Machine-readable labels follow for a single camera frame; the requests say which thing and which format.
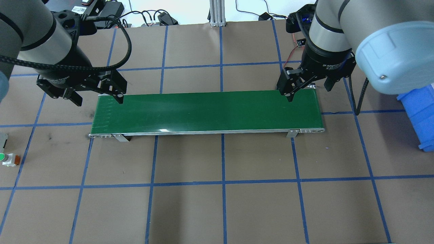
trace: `white wall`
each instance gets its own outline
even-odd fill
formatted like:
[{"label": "white wall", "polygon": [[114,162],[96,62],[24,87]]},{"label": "white wall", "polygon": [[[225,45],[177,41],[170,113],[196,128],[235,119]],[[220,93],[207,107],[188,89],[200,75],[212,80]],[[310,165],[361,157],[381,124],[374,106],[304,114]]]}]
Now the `white wall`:
[{"label": "white wall", "polygon": [[[128,0],[118,0],[125,7],[124,13],[130,11]],[[133,10],[167,10],[180,24],[199,24],[207,23],[208,11],[210,8],[209,0],[130,0]],[[237,0],[238,9],[257,14],[266,12],[263,0]],[[297,11],[303,5],[315,3],[315,0],[267,0],[270,12],[287,16],[289,13]],[[235,9],[235,0],[225,0],[226,21],[254,21],[258,16],[240,13]],[[129,14],[125,17],[133,27],[144,24],[140,14]]]}]

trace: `black cable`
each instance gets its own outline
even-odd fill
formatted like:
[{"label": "black cable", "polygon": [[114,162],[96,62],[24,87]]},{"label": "black cable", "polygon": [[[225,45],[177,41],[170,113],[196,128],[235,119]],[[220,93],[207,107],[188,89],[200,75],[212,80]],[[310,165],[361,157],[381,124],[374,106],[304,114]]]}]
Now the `black cable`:
[{"label": "black cable", "polygon": [[125,57],[114,65],[105,66],[105,67],[68,66],[68,65],[29,62],[20,59],[14,59],[3,55],[0,55],[0,62],[39,69],[39,70],[58,70],[58,71],[78,72],[78,73],[103,72],[103,71],[111,71],[117,69],[122,65],[124,65],[131,56],[131,49],[132,49],[131,39],[119,20],[115,20],[109,17],[96,17],[95,19],[92,19],[93,22],[105,21],[105,20],[110,20],[113,22],[118,21],[119,28],[124,33],[128,44],[128,49],[127,49],[127,53],[125,54]]},{"label": "black cable", "polygon": [[352,104],[353,104],[355,115],[359,115],[360,114],[360,109],[362,108],[362,102],[363,102],[363,98],[365,96],[365,92],[366,92],[366,88],[368,87],[368,84],[369,84],[369,80],[368,80],[368,78],[366,78],[365,79],[365,83],[363,83],[363,86],[362,86],[362,91],[360,92],[360,98],[358,99],[358,105],[356,107],[356,105],[355,105],[355,99],[354,99],[354,93],[353,93],[353,90],[352,90],[351,76],[348,77],[348,85],[349,85],[349,89],[350,89],[351,101],[352,101]]},{"label": "black cable", "polygon": [[275,13],[269,13],[269,14],[272,14],[272,16],[271,16],[271,17],[276,17],[276,18],[282,18],[282,19],[286,19],[286,16],[284,16],[284,15],[280,15],[280,14],[275,14]]},{"label": "black cable", "polygon": [[[110,14],[110,15],[107,15],[106,17],[111,17],[111,16],[113,16],[113,17],[116,17],[116,15],[114,15],[114,14]],[[111,23],[109,23],[109,21],[108,20],[106,20],[105,21],[105,27],[103,28],[103,29],[105,29],[107,26],[109,26]]]},{"label": "black cable", "polygon": [[129,15],[129,14],[131,14],[131,13],[140,13],[140,14],[142,15],[142,17],[143,17],[143,20],[145,21],[145,24],[146,24],[147,26],[149,26],[148,23],[147,23],[147,21],[146,21],[145,16],[143,15],[143,13],[144,13],[145,11],[146,11],[146,10],[144,10],[144,11],[142,11],[142,12],[140,12],[140,11],[130,11],[130,12],[128,12],[128,13],[126,13],[126,14],[124,14],[124,15],[121,15],[120,17],[116,18],[114,22],[120,20],[121,18],[123,18],[123,17],[125,17],[125,16],[127,16],[127,15]]},{"label": "black cable", "polygon": [[267,1],[264,0],[264,2],[265,2],[265,6],[267,6],[267,13],[270,13],[270,11],[268,10],[268,3],[267,3]]},{"label": "black cable", "polygon": [[251,14],[254,14],[254,15],[256,15],[256,16],[260,16],[260,15],[257,14],[257,13],[252,13],[252,12],[248,12],[248,11],[242,11],[242,10],[239,10],[239,9],[238,9],[238,3],[237,3],[237,0],[235,0],[235,9],[236,9],[238,12],[242,12],[242,13],[251,13]]},{"label": "black cable", "polygon": [[124,25],[125,28],[128,28],[128,22],[126,19],[122,20],[122,24]]},{"label": "black cable", "polygon": [[132,11],[132,10],[133,10],[133,8],[131,7],[131,1],[130,1],[130,0],[128,0],[128,3],[130,4],[130,10]]}]

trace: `cable connector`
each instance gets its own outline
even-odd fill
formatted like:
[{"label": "cable connector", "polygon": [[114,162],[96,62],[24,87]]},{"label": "cable connector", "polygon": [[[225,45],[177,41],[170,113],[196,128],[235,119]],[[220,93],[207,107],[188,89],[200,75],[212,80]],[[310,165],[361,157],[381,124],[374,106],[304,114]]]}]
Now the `cable connector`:
[{"label": "cable connector", "polygon": [[178,25],[178,21],[172,18],[167,13],[161,13],[158,16],[158,21],[160,21],[161,26],[172,26],[172,25]]}]

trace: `metal bracket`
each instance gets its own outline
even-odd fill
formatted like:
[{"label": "metal bracket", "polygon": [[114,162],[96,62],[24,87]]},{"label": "metal bracket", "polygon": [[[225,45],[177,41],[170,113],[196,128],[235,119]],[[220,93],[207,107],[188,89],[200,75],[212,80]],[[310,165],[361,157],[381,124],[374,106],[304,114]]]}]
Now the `metal bracket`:
[{"label": "metal bracket", "polygon": [[89,135],[90,138],[115,138],[120,142],[129,142],[131,136],[124,136],[123,134],[99,134],[99,135]]},{"label": "metal bracket", "polygon": [[294,129],[290,130],[288,134],[286,135],[287,138],[295,138],[299,133],[321,133],[324,132],[324,128],[311,128],[311,129]]},{"label": "metal bracket", "polygon": [[226,26],[224,0],[210,0],[211,26]]},{"label": "metal bracket", "polygon": [[288,134],[286,135],[286,138],[294,138],[297,136],[297,134],[300,132],[300,130],[290,130],[288,131]]},{"label": "metal bracket", "polygon": [[129,142],[131,140],[131,136],[124,137],[122,134],[113,134],[113,137],[120,142]]}]

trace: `electrical wire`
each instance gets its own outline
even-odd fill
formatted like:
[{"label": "electrical wire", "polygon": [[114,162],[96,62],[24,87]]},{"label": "electrical wire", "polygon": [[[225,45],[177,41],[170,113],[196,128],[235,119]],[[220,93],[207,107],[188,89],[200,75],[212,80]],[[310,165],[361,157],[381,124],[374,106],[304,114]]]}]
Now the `electrical wire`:
[{"label": "electrical wire", "polygon": [[125,28],[128,28],[128,22],[126,19],[122,20],[122,24],[124,25]]},{"label": "electrical wire", "polygon": [[366,92],[366,88],[368,87],[368,84],[369,84],[369,80],[368,80],[368,78],[366,78],[365,82],[363,83],[363,86],[362,86],[362,91],[360,92],[360,97],[358,99],[358,104],[356,106],[355,105],[355,99],[354,99],[354,93],[353,93],[353,90],[352,90],[351,76],[348,77],[348,85],[349,85],[349,89],[350,89],[351,100],[352,100],[352,104],[353,104],[354,114],[355,115],[359,115],[360,114],[360,109],[362,108],[362,102],[363,102],[363,98],[365,96],[365,92]]},{"label": "electrical wire", "polygon": [[119,28],[124,33],[125,38],[127,40],[127,45],[128,45],[127,53],[125,54],[124,58],[121,61],[119,61],[118,63],[116,63],[114,65],[105,66],[105,67],[68,66],[68,65],[29,62],[29,61],[24,61],[24,60],[20,60],[20,59],[14,59],[14,58],[3,56],[3,55],[0,55],[0,62],[18,65],[18,66],[29,67],[29,68],[34,68],[34,69],[39,69],[39,70],[57,70],[57,71],[77,72],[77,73],[103,72],[103,71],[111,71],[111,70],[120,68],[122,65],[124,65],[128,61],[128,59],[131,56],[131,49],[132,49],[131,39],[130,39],[127,31],[125,30],[125,28],[120,23],[119,19],[116,20],[116,19],[113,19],[110,17],[96,17],[95,19],[92,19],[91,21],[98,22],[98,21],[105,21],[105,20],[118,22]]},{"label": "electrical wire", "polygon": [[293,56],[295,50],[297,49],[298,46],[295,46],[294,49],[291,51],[291,53],[289,54],[288,59],[286,60],[285,64],[283,65],[283,67],[286,67],[286,64],[289,62],[289,59]]},{"label": "electrical wire", "polygon": [[130,1],[130,0],[128,0],[128,3],[130,4],[130,10],[132,11],[132,10],[133,10],[133,8],[131,7],[131,1]]},{"label": "electrical wire", "polygon": [[242,12],[242,13],[250,13],[250,14],[254,14],[254,15],[256,15],[256,16],[260,16],[260,15],[257,14],[257,13],[252,13],[252,12],[248,12],[248,11],[242,11],[242,10],[239,10],[239,9],[238,9],[238,3],[237,3],[237,0],[235,0],[235,9],[236,9],[238,12]]},{"label": "electrical wire", "polygon": [[[148,22],[146,21],[146,18],[145,18],[145,16],[144,16],[144,14],[143,14],[144,12],[147,12],[147,13],[149,14],[149,17],[151,17],[151,14],[150,14],[148,11],[146,11],[146,10],[141,11],[141,12],[140,12],[140,11],[130,11],[130,12],[125,13],[125,14],[121,15],[120,17],[116,18],[114,22],[117,22],[117,21],[120,20],[121,18],[123,18],[123,17],[125,17],[125,16],[127,16],[127,15],[129,15],[129,14],[131,14],[131,13],[135,13],[135,14],[141,14],[142,17],[143,17],[143,20],[145,21],[146,26],[149,26],[149,25],[148,25]],[[109,25],[111,25],[111,23],[108,24],[108,25],[106,25],[103,29],[106,29]]]},{"label": "electrical wire", "polygon": [[265,6],[267,6],[267,13],[270,13],[270,11],[268,10],[268,3],[267,3],[267,1],[264,0],[264,2],[265,2]]}]

